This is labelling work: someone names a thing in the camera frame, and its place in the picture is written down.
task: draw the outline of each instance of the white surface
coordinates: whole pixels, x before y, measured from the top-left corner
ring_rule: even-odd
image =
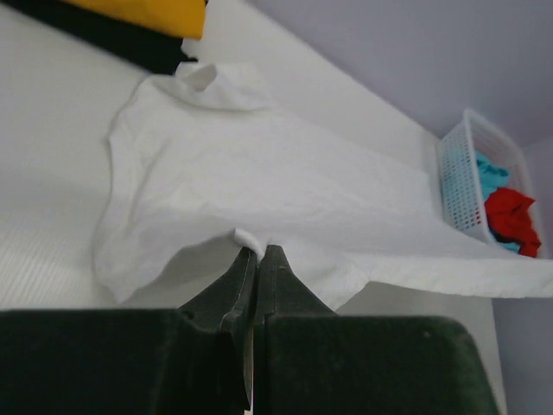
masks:
[[[439,206],[435,137],[255,10],[236,0],[212,0],[204,40],[187,50],[207,61],[254,61],[290,110],[429,171]],[[110,190],[104,137],[143,73],[3,6],[0,56],[0,304],[113,306],[92,278],[90,242]],[[312,77],[306,78],[301,67]],[[225,269],[238,249],[227,239],[209,248],[172,261],[159,284],[129,305],[186,302]],[[201,255],[213,251],[219,254]],[[475,336],[505,407],[490,300],[369,284],[343,310],[458,319]]]
[[[184,64],[174,77],[151,76],[113,124],[94,264],[121,302],[180,250],[229,234],[258,260],[267,245],[282,246],[334,310],[372,281],[553,295],[553,263],[447,226],[432,212],[427,175],[281,108],[253,65]]]
[[[510,172],[508,188],[535,197],[522,150],[498,127],[473,110],[466,109],[463,120],[438,144],[440,174],[444,179],[444,217],[459,231],[488,245],[500,246],[487,223],[476,164],[477,151]],[[537,203],[531,206],[530,216],[537,234],[543,237]],[[543,243],[538,257],[548,258],[546,252],[547,247]]]

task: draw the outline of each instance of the lavender wall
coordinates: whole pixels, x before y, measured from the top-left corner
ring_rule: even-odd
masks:
[[[553,136],[553,2],[250,1],[439,137],[466,107]]]

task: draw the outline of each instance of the red cloth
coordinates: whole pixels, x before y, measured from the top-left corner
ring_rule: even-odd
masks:
[[[534,200],[511,188],[498,188],[486,201],[486,216],[489,227],[505,242],[520,244],[518,253],[535,258],[542,245],[528,208]]]

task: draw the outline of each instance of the black cloth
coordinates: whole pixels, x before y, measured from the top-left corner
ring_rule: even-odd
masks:
[[[59,0],[0,0],[57,29],[152,73],[173,74],[183,61],[182,39],[120,22]]]

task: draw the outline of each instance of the blue cloth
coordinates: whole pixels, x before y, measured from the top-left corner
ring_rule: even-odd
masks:
[[[493,237],[499,242],[500,237],[495,233],[495,231],[490,228],[490,232],[492,233]],[[508,249],[509,251],[513,251],[515,253],[518,253],[518,250],[520,249],[520,245],[516,242],[499,242],[499,244],[505,249]]]
[[[504,188],[509,182],[509,170],[495,166],[479,151],[476,151],[476,165],[482,187],[484,201],[498,188]]]

